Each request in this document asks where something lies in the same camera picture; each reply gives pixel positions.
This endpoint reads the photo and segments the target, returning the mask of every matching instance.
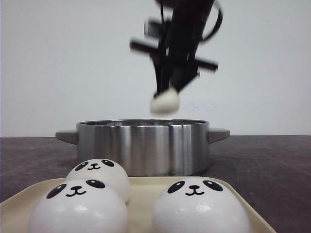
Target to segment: smiley mouth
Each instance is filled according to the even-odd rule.
[[[67,196],[67,197],[73,197],[73,196],[75,196],[75,195],[82,195],[82,194],[84,194],[84,193],[86,193],[86,191],[84,191],[84,192],[82,192],[82,193],[79,193],[79,192],[77,192],[77,190],[75,190],[75,191],[74,191],[74,194],[66,194],[66,196]]]
[[[99,167],[92,167],[92,168],[88,168],[88,170],[93,170],[93,169],[100,169],[101,167],[99,166]]]
[[[194,189],[193,193],[185,193],[187,196],[192,196],[192,195],[202,195],[204,194],[204,192],[201,192],[201,193],[197,193]]]

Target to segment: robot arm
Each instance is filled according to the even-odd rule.
[[[156,0],[161,7],[162,22],[150,20],[145,25],[145,35],[158,39],[154,48],[136,40],[130,47],[146,52],[152,58],[156,76],[155,97],[174,87],[182,90],[198,74],[198,67],[216,71],[218,64],[195,58],[200,42],[210,39],[219,29],[223,16],[219,9],[217,22],[209,35],[203,30],[214,0]],[[163,7],[173,9],[172,19],[164,21]]]

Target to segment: pot rim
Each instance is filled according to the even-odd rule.
[[[95,120],[83,121],[77,125],[90,126],[110,126],[110,127],[154,127],[154,126],[178,126],[178,125],[200,125],[208,124],[206,120],[192,120],[192,119],[114,119],[114,120]]]

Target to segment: pot handle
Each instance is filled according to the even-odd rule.
[[[78,133],[76,131],[58,131],[55,133],[55,137],[58,140],[69,142],[71,144],[77,145],[78,143]]]
[[[208,143],[212,144],[230,136],[230,130],[222,128],[210,128],[207,135]]]

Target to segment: tray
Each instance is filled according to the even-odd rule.
[[[160,193],[183,177],[130,177],[131,200],[129,233],[151,233],[152,209]],[[62,183],[65,178],[47,180],[31,185],[1,203],[1,233],[27,233],[28,220],[41,197]],[[275,233],[273,228],[226,182],[212,178],[229,188],[246,209],[251,233]]]

